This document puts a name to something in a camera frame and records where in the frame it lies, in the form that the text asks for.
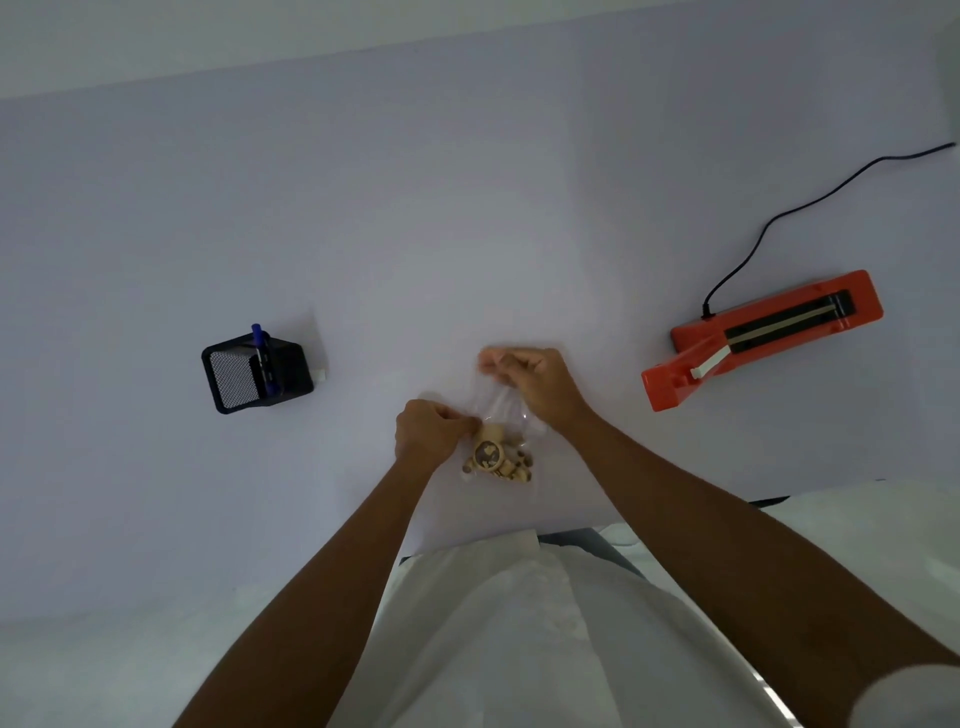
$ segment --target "hand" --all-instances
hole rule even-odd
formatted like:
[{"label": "hand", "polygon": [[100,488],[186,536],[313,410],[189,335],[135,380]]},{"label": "hand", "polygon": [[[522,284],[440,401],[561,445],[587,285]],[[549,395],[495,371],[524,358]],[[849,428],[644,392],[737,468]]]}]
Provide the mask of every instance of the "hand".
[{"label": "hand", "polygon": [[480,428],[480,421],[445,404],[410,400],[396,416],[396,459],[411,458],[433,473],[453,454],[461,438]]},{"label": "hand", "polygon": [[561,434],[592,412],[556,349],[484,349],[478,368],[519,389],[531,411]]}]

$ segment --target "cable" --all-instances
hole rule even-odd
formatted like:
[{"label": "cable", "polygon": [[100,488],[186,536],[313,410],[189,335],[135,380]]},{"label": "cable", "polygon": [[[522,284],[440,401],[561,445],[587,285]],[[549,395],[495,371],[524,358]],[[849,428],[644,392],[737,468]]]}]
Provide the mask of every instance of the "cable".
[{"label": "cable", "polygon": [[750,258],[754,256],[754,253],[756,253],[756,249],[760,247],[760,243],[763,241],[763,236],[767,233],[767,230],[770,228],[771,225],[776,223],[781,217],[792,215],[794,212],[800,212],[802,209],[807,209],[808,207],[814,206],[817,203],[822,202],[830,195],[836,192],[839,192],[841,189],[843,189],[848,184],[853,182],[853,180],[855,180],[857,177],[862,175],[872,166],[874,166],[875,164],[880,164],[882,161],[888,161],[890,159],[919,159],[920,157],[926,157],[927,155],[936,154],[937,152],[943,152],[945,149],[949,149],[950,147],[955,147],[955,146],[956,146],[956,142],[951,141],[949,144],[941,144],[939,147],[928,149],[925,152],[918,152],[915,155],[907,155],[906,157],[878,157],[874,159],[872,162],[870,162],[869,164],[865,164],[863,167],[860,168],[860,170],[856,174],[848,177],[845,181],[838,184],[836,187],[830,190],[830,192],[828,192],[823,197],[818,197],[812,203],[807,203],[806,205],[801,205],[799,207],[794,207],[793,209],[788,209],[786,212],[781,212],[779,215],[776,215],[775,217],[771,218],[770,222],[768,222],[766,225],[763,226],[763,230],[760,232],[760,237],[756,240],[754,248],[750,251],[750,254],[747,255],[747,257],[743,259],[743,262],[740,263],[738,266],[736,266],[736,268],[734,268],[732,271],[727,273],[724,276],[723,280],[721,280],[719,283],[713,286],[712,291],[707,293],[707,297],[704,299],[704,315],[703,315],[704,320],[713,318],[714,316],[714,314],[710,313],[710,299],[713,297],[713,294],[716,293],[718,290],[720,290],[720,286],[722,286],[724,283],[726,283],[728,280],[730,280],[736,274],[738,274],[741,270],[743,270],[743,266],[745,266],[747,263],[750,262]]}]

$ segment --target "orange heat sealer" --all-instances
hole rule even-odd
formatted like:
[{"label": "orange heat sealer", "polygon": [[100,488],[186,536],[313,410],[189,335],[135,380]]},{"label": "orange heat sealer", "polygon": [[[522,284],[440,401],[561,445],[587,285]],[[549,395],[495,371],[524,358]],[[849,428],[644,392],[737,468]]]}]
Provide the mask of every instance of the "orange heat sealer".
[{"label": "orange heat sealer", "polygon": [[643,386],[654,411],[661,412],[711,376],[881,318],[870,276],[853,271],[674,328],[677,356],[644,372]]}]

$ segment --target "mesh pen holder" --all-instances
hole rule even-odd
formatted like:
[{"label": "mesh pen holder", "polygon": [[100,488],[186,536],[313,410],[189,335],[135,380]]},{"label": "mesh pen holder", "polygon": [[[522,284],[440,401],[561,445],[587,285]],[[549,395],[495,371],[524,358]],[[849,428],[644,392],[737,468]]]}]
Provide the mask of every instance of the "mesh pen holder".
[{"label": "mesh pen holder", "polygon": [[201,359],[218,412],[269,407],[313,392],[303,347],[266,332],[263,336],[263,351],[254,345],[252,333],[204,349]]}]

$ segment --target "person's right hand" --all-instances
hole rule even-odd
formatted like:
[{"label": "person's right hand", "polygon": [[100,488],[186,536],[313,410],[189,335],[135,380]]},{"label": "person's right hand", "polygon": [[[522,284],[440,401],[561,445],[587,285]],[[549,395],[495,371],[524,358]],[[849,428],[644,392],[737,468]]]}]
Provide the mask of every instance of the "person's right hand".
[{"label": "person's right hand", "polygon": [[520,390],[527,406],[561,434],[591,410],[556,349],[503,349],[480,352],[482,374]]}]

